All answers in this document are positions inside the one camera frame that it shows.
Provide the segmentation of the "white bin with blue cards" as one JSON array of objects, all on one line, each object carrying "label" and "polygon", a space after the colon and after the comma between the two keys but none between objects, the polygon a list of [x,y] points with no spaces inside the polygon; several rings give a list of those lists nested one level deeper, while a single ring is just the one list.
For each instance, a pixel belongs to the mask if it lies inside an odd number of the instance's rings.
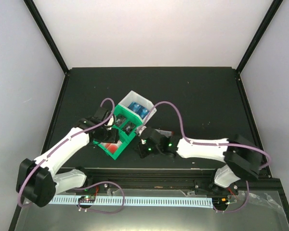
[{"label": "white bin with blue cards", "polygon": [[118,105],[135,114],[140,119],[141,123],[150,120],[157,112],[157,109],[153,108],[154,105],[151,101],[132,90],[118,103]]}]

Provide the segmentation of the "brown leather card holder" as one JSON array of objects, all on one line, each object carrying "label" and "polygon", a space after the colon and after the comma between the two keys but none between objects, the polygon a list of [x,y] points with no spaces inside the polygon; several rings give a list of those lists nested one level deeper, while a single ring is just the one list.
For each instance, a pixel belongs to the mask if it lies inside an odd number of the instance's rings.
[{"label": "brown leather card holder", "polygon": [[164,135],[166,137],[171,137],[173,136],[173,131],[167,131],[167,130],[160,130],[160,129],[157,129],[156,130],[158,133],[160,133],[161,135]]}]

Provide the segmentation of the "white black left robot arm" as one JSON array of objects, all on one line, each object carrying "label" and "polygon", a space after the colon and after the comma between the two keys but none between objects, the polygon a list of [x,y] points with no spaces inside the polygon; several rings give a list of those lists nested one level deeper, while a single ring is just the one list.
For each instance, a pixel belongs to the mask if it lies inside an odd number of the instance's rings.
[{"label": "white black left robot arm", "polygon": [[77,151],[92,141],[116,142],[118,130],[112,129],[113,111],[99,107],[94,114],[79,120],[71,130],[51,149],[34,160],[26,158],[19,166],[16,183],[17,202],[21,207],[22,198],[39,207],[46,206],[55,195],[79,188],[89,192],[94,185],[85,169],[78,167],[66,173],[58,171]]}]

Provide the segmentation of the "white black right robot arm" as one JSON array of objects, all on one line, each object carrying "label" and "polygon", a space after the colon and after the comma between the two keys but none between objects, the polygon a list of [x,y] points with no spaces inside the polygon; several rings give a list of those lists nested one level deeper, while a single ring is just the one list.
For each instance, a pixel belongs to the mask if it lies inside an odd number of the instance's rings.
[{"label": "white black right robot arm", "polygon": [[165,136],[156,129],[143,127],[136,131],[140,142],[138,150],[142,158],[150,154],[164,154],[181,158],[201,158],[224,163],[217,169],[209,182],[210,190],[215,194],[222,193],[238,180],[256,181],[262,167],[261,150],[241,144],[246,141],[236,136],[235,143],[228,138],[220,140],[195,140],[183,136]]}]

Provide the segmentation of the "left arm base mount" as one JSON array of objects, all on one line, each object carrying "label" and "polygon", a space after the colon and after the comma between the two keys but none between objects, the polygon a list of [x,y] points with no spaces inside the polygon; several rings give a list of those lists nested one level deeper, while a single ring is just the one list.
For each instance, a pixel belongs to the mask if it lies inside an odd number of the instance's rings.
[{"label": "left arm base mount", "polygon": [[[89,194],[98,193],[100,190],[104,191],[104,189],[107,188],[109,185],[109,183],[107,183],[106,181],[108,181],[108,179],[87,178],[84,184],[81,186],[81,188],[85,188],[85,189],[82,189],[82,191],[89,193]],[[100,183],[97,186],[88,188],[89,186],[92,186],[93,184],[97,184],[99,182],[103,182],[103,183]]]}]

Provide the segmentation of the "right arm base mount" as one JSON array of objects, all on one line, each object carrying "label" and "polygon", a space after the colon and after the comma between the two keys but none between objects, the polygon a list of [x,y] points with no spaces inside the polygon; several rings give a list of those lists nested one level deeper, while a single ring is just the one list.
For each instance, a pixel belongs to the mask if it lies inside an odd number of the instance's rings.
[{"label": "right arm base mount", "polygon": [[210,179],[196,179],[194,180],[195,194],[206,196],[228,196],[238,195],[238,190],[234,189],[234,184],[223,188],[216,185],[213,180]]}]

